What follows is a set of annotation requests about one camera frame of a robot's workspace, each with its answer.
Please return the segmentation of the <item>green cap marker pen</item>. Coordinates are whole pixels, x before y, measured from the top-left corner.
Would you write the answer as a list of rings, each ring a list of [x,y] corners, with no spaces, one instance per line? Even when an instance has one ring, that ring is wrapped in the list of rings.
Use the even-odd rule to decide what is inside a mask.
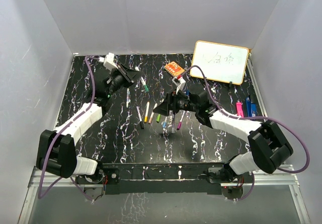
[[[144,90],[145,90],[146,92],[149,92],[148,86],[146,85],[146,82],[145,82],[145,80],[144,80],[143,76],[141,76],[141,77],[140,77],[140,81],[141,81],[141,83],[142,83],[142,85],[143,85],[143,87],[144,87]]]

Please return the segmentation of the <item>black cap marker pen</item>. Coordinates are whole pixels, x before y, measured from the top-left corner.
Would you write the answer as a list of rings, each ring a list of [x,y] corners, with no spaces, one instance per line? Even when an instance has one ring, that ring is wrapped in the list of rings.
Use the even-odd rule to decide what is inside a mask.
[[[139,118],[140,128],[144,129],[144,121],[142,120],[142,117],[141,117],[140,107],[136,106],[136,110],[137,110],[137,114],[138,114],[138,118]]]

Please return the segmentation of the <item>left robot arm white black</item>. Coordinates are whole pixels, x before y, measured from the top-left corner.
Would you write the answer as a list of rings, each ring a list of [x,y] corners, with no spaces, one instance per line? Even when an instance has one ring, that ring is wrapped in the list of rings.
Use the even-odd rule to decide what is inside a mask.
[[[98,161],[79,157],[75,146],[80,138],[108,112],[112,95],[120,88],[129,88],[142,76],[136,67],[130,69],[123,64],[106,63],[110,74],[94,80],[88,100],[64,124],[54,130],[45,130],[40,135],[36,167],[62,178],[86,175],[93,183],[104,177]]]

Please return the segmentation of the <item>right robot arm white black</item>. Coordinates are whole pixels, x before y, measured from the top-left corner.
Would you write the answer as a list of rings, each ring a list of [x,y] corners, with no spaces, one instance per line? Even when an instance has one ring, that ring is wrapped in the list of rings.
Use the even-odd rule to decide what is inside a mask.
[[[232,157],[218,171],[223,180],[236,182],[242,174],[257,170],[272,174],[293,154],[293,148],[277,123],[271,120],[263,123],[239,120],[236,116],[219,110],[210,102],[205,91],[189,95],[182,91],[167,93],[153,111],[169,116],[170,113],[176,114],[180,110],[194,112],[199,123],[232,134],[250,145],[249,152]]]

